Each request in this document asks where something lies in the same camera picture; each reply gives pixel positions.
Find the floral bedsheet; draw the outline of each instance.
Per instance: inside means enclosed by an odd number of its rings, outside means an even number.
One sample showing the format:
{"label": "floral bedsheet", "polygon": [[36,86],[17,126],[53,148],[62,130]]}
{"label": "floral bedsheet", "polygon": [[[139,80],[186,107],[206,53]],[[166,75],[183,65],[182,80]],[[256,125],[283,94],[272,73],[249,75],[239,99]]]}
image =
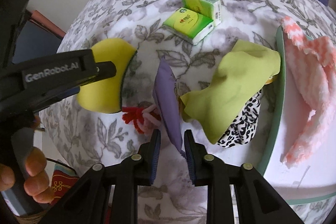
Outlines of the floral bedsheet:
{"label": "floral bedsheet", "polygon": [[[221,0],[223,23],[196,46],[163,29],[162,22],[181,7],[181,0],[90,0],[60,45],[59,52],[92,47],[109,37],[120,37],[138,49],[124,81],[123,106],[152,104],[152,87],[159,58],[166,56],[183,92],[203,89],[221,58],[237,39],[276,50],[275,33],[280,19],[289,15],[306,34],[335,38],[336,16],[317,0]],[[263,154],[274,111],[272,85],[263,89],[260,120],[255,138],[247,145],[223,149],[206,139],[197,122],[182,124],[193,130],[195,140],[225,162],[256,165]],[[135,153],[149,136],[126,125],[121,113],[101,114],[81,108],[75,97],[56,103],[41,113],[41,119],[59,152],[83,174],[94,163],[105,166]],[[140,187],[139,223],[206,223],[206,187],[193,187],[184,158],[162,132],[157,179],[152,187]],[[293,206],[305,223],[321,223],[335,198]]]}

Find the green tissue pack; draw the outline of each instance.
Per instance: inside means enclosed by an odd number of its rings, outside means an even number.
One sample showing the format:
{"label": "green tissue pack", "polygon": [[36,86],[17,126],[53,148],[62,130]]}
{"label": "green tissue pack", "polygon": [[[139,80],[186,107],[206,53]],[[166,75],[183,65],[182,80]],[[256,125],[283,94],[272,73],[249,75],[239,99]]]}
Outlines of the green tissue pack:
{"label": "green tissue pack", "polygon": [[170,32],[193,45],[214,29],[212,19],[184,7],[172,14],[163,25]]}
{"label": "green tissue pack", "polygon": [[221,0],[182,0],[183,6],[214,21],[215,26],[222,22]]}

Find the yellow sponge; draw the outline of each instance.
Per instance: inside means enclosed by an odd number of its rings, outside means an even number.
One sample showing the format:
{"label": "yellow sponge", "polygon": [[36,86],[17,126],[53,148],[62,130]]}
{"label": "yellow sponge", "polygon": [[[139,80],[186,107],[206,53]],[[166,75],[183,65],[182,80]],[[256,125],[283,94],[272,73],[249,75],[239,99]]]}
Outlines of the yellow sponge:
{"label": "yellow sponge", "polygon": [[121,111],[121,90],[128,64],[136,49],[121,38],[108,38],[98,42],[92,48],[96,62],[112,61],[117,69],[115,77],[80,87],[78,103],[85,109],[116,113]]}

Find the leopard print fabric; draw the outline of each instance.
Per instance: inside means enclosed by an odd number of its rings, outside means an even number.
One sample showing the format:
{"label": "leopard print fabric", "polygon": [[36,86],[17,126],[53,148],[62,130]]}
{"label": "leopard print fabric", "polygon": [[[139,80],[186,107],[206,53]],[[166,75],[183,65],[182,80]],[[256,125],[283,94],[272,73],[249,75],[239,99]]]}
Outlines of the leopard print fabric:
{"label": "leopard print fabric", "polygon": [[228,148],[237,144],[246,144],[252,140],[258,125],[261,90],[250,98],[217,142]]}

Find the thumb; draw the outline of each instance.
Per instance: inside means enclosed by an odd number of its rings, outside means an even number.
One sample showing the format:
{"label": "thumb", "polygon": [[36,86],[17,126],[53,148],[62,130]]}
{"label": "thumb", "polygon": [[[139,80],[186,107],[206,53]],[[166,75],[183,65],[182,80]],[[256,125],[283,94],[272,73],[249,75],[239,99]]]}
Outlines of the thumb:
{"label": "thumb", "polygon": [[14,172],[6,165],[0,164],[0,191],[11,188],[15,183]]}

